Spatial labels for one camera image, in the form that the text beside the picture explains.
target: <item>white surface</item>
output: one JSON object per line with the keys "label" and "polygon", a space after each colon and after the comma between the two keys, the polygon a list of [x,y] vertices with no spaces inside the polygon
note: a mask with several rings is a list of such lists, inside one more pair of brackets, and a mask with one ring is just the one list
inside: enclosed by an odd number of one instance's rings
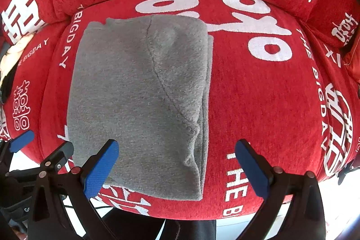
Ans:
{"label": "white surface", "polygon": [[[28,159],[21,152],[18,152],[14,154],[10,171],[25,170],[37,166],[38,164]],[[334,240],[344,229],[346,224],[351,219],[359,215],[360,211],[360,170],[354,173],[349,173],[340,186],[338,186],[337,182],[338,178],[333,177],[319,184],[327,223],[326,240]],[[95,207],[106,206],[105,203],[98,202],[96,200],[91,200],[91,202]],[[71,202],[68,199],[65,200],[64,203],[66,205],[71,205]],[[288,204],[281,207],[278,218],[271,228],[268,238],[273,237],[278,232],[288,207]],[[76,232],[81,236],[84,235],[85,231],[82,228],[74,210],[69,208],[66,210]],[[111,207],[104,208],[98,210],[98,213],[101,216],[104,216],[110,210]],[[217,220],[217,240],[235,240],[250,222],[252,217],[253,215],[245,215],[241,217]]]}

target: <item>folded gray garment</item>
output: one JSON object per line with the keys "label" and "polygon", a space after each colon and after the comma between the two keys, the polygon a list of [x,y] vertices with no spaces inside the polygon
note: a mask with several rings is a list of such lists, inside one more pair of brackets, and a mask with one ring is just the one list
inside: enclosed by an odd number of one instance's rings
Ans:
{"label": "folded gray garment", "polygon": [[67,112],[75,164],[115,139],[120,155],[106,184],[201,200],[212,44],[206,24],[186,16],[89,23]]}

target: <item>black cable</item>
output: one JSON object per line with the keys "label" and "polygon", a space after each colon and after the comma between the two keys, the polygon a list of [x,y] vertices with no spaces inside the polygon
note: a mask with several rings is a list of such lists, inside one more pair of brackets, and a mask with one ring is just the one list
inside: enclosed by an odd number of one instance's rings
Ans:
{"label": "black cable", "polygon": [[[64,207],[66,208],[71,208],[73,209],[74,207],[70,206],[70,205],[64,205]],[[112,208],[112,206],[98,206],[97,208],[95,209],[104,209],[104,208]]]}

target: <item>blue gripper pad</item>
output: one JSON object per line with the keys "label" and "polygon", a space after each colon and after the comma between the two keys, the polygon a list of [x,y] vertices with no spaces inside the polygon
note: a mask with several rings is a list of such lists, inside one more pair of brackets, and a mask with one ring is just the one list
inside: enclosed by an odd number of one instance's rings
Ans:
{"label": "blue gripper pad", "polygon": [[236,143],[235,156],[241,168],[244,170],[256,195],[266,199],[270,191],[270,182],[254,158],[256,155],[250,145],[246,146],[241,140]]}
{"label": "blue gripper pad", "polygon": [[113,140],[85,178],[84,193],[87,199],[98,195],[118,157],[119,144]]}
{"label": "blue gripper pad", "polygon": [[23,134],[19,135],[17,138],[13,139],[10,143],[10,152],[17,153],[20,151],[24,146],[29,144],[35,135],[32,130],[28,130]]}

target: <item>red bedding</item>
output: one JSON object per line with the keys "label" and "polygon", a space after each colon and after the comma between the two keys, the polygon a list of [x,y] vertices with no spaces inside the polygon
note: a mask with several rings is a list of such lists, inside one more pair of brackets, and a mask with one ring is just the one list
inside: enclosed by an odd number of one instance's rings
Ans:
{"label": "red bedding", "polygon": [[200,18],[214,37],[203,199],[176,202],[109,186],[98,199],[164,218],[249,214],[261,200],[234,158],[238,139],[249,140],[272,165],[299,174],[312,170],[319,180],[355,156],[358,88],[338,51],[358,24],[355,0],[102,1],[0,0],[3,20],[11,21],[3,25],[9,42],[49,24],[25,49],[3,107],[4,136],[35,132],[23,150],[30,158],[42,161],[67,139],[72,70],[88,23],[154,13]]}

